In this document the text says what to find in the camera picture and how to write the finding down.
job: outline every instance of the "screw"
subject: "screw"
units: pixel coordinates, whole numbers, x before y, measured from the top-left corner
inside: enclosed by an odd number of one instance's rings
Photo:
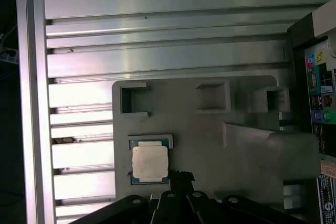
[[[199,192],[195,192],[195,193],[193,193],[193,196],[197,198],[197,197],[200,197],[200,196],[202,196],[202,194],[201,194],[201,193],[199,193]]]
[[[229,201],[231,203],[238,203],[238,199],[237,198],[230,198]]]

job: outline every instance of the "usb port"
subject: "usb port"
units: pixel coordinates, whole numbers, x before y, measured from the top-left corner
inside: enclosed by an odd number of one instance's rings
[[[332,97],[330,95],[323,96],[324,106],[331,107],[332,104]]]
[[[319,125],[320,136],[324,136],[323,125]]]

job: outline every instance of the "square cutout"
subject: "square cutout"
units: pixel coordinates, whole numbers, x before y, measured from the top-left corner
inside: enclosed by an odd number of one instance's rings
[[[196,87],[199,114],[226,113],[231,110],[228,82],[201,83]]]

